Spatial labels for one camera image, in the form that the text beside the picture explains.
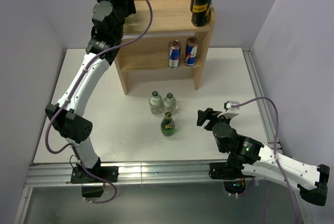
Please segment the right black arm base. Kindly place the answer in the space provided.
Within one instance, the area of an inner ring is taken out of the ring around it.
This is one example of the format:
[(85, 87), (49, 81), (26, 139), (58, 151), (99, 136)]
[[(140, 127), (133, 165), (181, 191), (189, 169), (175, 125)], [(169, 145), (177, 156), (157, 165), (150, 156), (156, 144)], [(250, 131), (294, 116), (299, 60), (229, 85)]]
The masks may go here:
[(228, 167), (226, 162), (211, 162), (209, 168), (209, 177), (222, 181), (224, 194), (228, 197), (238, 199), (258, 184), (254, 176), (244, 175), (241, 170)]

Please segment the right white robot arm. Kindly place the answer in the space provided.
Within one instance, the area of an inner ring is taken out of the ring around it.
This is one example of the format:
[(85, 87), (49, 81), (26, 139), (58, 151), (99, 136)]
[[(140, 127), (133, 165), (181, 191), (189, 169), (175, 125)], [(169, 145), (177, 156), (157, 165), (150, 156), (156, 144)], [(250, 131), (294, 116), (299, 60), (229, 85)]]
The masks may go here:
[(218, 151), (228, 154), (225, 162), (210, 164), (212, 179), (235, 180), (242, 176), (253, 176), (280, 185), (290, 186), (299, 192), (306, 202), (325, 206), (328, 193), (330, 168), (324, 164), (308, 165), (280, 153), (267, 145), (240, 135), (230, 126), (230, 110), (215, 111), (212, 108), (198, 111), (197, 126), (213, 133)]

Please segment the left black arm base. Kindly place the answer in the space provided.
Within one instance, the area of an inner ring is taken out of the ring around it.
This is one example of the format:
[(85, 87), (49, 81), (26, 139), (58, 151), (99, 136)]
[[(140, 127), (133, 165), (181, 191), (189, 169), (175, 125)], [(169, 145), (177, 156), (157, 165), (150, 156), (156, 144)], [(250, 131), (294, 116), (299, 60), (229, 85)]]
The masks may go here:
[(76, 165), (72, 170), (70, 184), (80, 184), (82, 196), (94, 199), (102, 196), (106, 184), (115, 183), (117, 179), (117, 166), (102, 166), (90, 170)]

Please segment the green glass bottle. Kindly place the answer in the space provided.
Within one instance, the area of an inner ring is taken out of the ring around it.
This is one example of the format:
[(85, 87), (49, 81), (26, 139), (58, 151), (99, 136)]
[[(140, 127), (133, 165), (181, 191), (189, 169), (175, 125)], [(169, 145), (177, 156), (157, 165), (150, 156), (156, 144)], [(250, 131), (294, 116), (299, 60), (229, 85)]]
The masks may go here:
[(172, 118), (171, 112), (166, 112), (164, 115), (164, 119), (160, 124), (161, 132), (164, 136), (170, 137), (174, 134), (175, 130), (175, 122)]

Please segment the Red Bull can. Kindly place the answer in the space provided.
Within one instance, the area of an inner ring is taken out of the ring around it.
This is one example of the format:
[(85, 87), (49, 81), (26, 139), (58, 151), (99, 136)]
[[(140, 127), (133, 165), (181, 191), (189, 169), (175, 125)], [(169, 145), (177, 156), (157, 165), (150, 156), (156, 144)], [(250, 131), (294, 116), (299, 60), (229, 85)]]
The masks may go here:
[(185, 61), (184, 61), (186, 66), (195, 65), (197, 56), (197, 47), (198, 47), (198, 39), (196, 37), (187, 38), (185, 47)]
[(178, 68), (181, 56), (181, 43), (179, 40), (169, 42), (169, 68)]

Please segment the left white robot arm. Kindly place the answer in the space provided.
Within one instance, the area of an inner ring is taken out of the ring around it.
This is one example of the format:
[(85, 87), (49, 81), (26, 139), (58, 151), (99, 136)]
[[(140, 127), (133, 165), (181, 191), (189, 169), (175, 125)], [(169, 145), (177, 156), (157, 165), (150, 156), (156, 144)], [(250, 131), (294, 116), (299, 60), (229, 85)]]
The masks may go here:
[(56, 104), (49, 103), (45, 108), (50, 119), (48, 129), (54, 128), (75, 148), (85, 165), (83, 176), (90, 182), (100, 179), (102, 169), (90, 140), (93, 125), (83, 114), (98, 81), (118, 54), (118, 50), (105, 54), (103, 51), (121, 44), (125, 18), (135, 13), (134, 0), (97, 0), (82, 65), (65, 94)]

